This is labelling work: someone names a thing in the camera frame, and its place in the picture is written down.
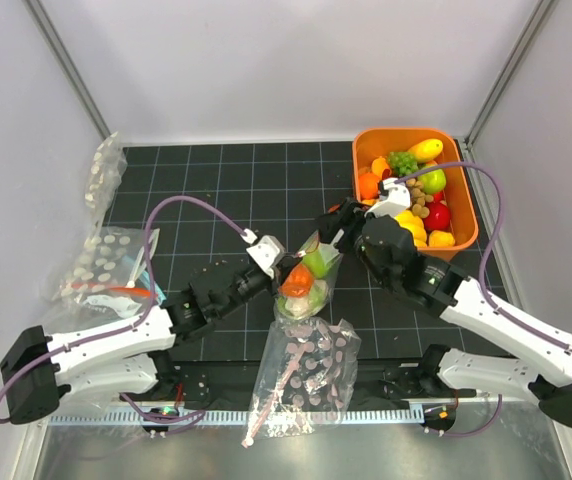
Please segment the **green bell pepper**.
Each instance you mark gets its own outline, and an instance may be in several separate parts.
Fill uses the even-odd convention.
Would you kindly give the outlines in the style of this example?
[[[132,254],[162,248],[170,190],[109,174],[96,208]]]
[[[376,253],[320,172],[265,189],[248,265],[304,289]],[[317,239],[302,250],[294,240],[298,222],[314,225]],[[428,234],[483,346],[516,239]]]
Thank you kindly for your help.
[[[315,278],[321,279],[328,275],[339,256],[340,253],[332,245],[320,243],[306,253],[302,263]]]

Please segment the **orange pumpkin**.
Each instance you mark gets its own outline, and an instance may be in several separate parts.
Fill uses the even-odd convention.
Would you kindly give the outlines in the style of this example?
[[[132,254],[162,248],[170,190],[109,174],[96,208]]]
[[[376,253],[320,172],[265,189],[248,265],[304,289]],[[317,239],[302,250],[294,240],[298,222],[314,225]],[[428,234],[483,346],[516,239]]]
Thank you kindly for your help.
[[[303,263],[298,264],[280,287],[282,295],[302,298],[309,294],[315,283],[315,277]]]

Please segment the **clear bag orange zipper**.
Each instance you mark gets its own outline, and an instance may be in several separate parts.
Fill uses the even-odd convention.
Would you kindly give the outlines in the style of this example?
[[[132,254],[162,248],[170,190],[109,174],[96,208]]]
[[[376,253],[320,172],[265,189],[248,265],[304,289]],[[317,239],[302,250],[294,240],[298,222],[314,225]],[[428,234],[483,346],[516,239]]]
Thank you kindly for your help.
[[[297,265],[280,286],[275,312],[284,321],[299,322],[318,314],[332,299],[343,255],[314,232],[296,252]]]

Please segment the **white cauliflower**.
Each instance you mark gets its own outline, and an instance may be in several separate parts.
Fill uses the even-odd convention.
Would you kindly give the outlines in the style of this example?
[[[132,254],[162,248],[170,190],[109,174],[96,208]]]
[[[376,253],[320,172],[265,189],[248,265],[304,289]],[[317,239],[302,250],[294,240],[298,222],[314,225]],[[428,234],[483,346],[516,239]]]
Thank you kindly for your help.
[[[282,315],[300,320],[321,311],[328,302],[330,288],[324,280],[316,280],[303,297],[279,296],[277,309]]]

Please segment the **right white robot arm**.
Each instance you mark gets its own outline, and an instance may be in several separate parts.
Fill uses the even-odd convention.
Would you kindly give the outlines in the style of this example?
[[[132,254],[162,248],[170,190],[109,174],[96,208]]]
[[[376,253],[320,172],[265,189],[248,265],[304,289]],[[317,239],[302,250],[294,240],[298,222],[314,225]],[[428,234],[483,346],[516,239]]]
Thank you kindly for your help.
[[[316,220],[322,243],[360,260],[397,302],[469,330],[506,357],[432,347],[416,372],[429,396],[477,389],[520,398],[572,428],[572,334],[490,293],[461,268],[421,253],[390,215],[377,216],[352,198]]]

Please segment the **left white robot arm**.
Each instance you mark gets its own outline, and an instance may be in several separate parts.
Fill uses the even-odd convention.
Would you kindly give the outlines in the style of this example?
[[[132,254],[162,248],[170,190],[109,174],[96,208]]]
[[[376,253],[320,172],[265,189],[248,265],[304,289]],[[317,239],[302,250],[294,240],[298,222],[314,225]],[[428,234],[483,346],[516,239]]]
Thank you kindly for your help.
[[[25,329],[0,362],[0,424],[28,424],[54,413],[73,392],[76,374],[140,354],[154,360],[205,337],[260,293],[273,292],[281,277],[278,267],[253,260],[212,263],[186,289],[140,315],[65,334],[48,335],[40,325]]]

